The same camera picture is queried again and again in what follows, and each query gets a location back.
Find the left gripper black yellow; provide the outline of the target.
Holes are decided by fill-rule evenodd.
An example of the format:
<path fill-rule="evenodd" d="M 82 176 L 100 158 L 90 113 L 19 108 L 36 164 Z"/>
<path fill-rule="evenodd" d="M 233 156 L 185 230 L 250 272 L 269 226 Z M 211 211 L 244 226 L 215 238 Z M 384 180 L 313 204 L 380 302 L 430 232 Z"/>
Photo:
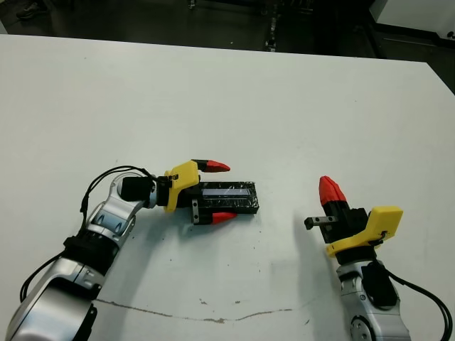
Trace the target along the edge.
<path fill-rule="evenodd" d="M 214 160 L 192 159 L 156 180 L 156 205 L 163 207 L 165 212 L 174 212 L 178 204 L 178 196 L 200 182 L 199 171 L 204 173 L 222 173 L 230 171 L 230 167 Z M 213 212 L 204 218 L 204 224 L 220 224 L 237 217 L 234 212 Z"/>

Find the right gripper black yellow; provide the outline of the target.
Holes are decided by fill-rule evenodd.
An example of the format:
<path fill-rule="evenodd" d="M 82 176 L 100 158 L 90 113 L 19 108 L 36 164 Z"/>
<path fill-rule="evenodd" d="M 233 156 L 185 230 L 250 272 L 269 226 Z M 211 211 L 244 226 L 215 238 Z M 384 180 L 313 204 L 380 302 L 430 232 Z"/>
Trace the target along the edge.
<path fill-rule="evenodd" d="M 375 249 L 393 237 L 403 210 L 395 206 L 351 208 L 340 186 L 329 176 L 321 176 L 318 185 L 322 217 L 307 217 L 305 227 L 318 227 L 326 244 L 326 253 L 339 265 L 376 259 Z"/>

